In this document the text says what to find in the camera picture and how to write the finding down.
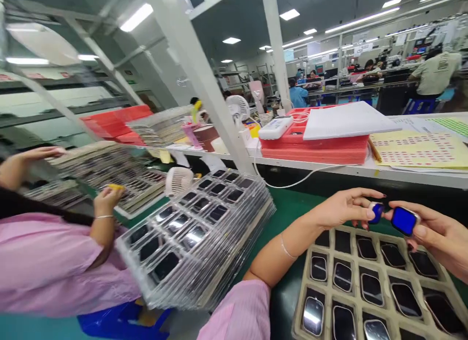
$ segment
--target worker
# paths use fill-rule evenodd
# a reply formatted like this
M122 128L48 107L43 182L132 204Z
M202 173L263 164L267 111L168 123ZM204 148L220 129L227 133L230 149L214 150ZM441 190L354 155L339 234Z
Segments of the worker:
M296 73L296 79L303 79L303 78L304 78L304 72L302 71L301 68L298 68L297 73Z
M364 197L381 199L384 194L363 188L337 192L305 215L297 218L274 237L253 260L243 281L234 285L221 301L197 340L267 340L270 338L270 295L291 265L325 230L352 221L369 230L375 217ZM421 224L408 239L412 250L418 244L455 277L468 282L468 229L454 219L425 206L405 201L390 201L392 210L383 216L391 220L393 209L410 209L421 217Z
M114 206L124 189L104 189L94 217L28 199L16 191L30 165L66 151L44 147L7 158L0 166L0 312L70 317L140 297L114 249Z
M449 85L452 75L462 67L462 56L458 53L443 53L442 48L436 48L429 54L432 57L419 65L409 76L410 81L417 80L419 85L408 90L403 106L406 106L409 99L438 98Z
M309 95L309 92L304 88L297 87L297 82L295 78L289 78L289 95L291 97L292 107L293 108L304 108L307 107L305 98Z

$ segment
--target green sticker sheet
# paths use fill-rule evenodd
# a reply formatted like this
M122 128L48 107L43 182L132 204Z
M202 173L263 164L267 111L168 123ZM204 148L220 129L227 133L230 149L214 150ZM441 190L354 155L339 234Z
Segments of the green sticker sheet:
M441 126L444 126L445 128L448 128L449 130L468 138L468 124L459 118L429 118L428 121L437 122Z

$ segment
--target pink sleeve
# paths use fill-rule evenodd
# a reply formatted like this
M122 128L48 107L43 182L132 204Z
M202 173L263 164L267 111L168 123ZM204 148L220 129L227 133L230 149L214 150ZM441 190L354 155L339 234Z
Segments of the pink sleeve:
M83 273L102 247L80 232L66 229L24 232L0 242L3 289L34 289Z
M236 284L221 301L197 340L269 340L270 289L260 280Z

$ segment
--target hand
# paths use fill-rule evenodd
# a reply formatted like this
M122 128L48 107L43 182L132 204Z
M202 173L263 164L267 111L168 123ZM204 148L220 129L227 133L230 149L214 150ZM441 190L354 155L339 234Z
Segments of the hand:
M357 221L365 229L369 229L367 221L375 218L375 214L368 209L371 203L363 196L382 199L384 194L365 188L353 188L342 190L329 197L320 205L317 205L303 216L303 219L315 222L325 230L344 224L346 221L352 221L357 226Z
M410 209L421 217L421 224L413 229L413 236L407 239L416 250L418 244L424 246L434 258L463 282L468 283L468 229L461 223L423 205L406 201L390 201L391 208ZM384 217L391 220L393 210Z
M43 160L47 157L60 157L66 153L67 151L62 147L42 147L15 154L12 157L30 162Z
M105 188L94 199L94 215L110 216L114 213L114 207L123 195L125 189Z

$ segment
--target blue smartwatch screen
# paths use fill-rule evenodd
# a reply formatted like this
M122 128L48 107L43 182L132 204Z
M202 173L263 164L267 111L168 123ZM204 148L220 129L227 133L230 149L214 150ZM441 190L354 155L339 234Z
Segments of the blue smartwatch screen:
M393 210L391 224L403 234L410 236L413 234L413 228L416 225L417 218L414 214L404 208L396 207Z
M372 211L375 213L375 218L368 221L368 223L377 224L379 223L380 218L382 217L382 212L384 211L384 204L375 203L374 207L372 208Z

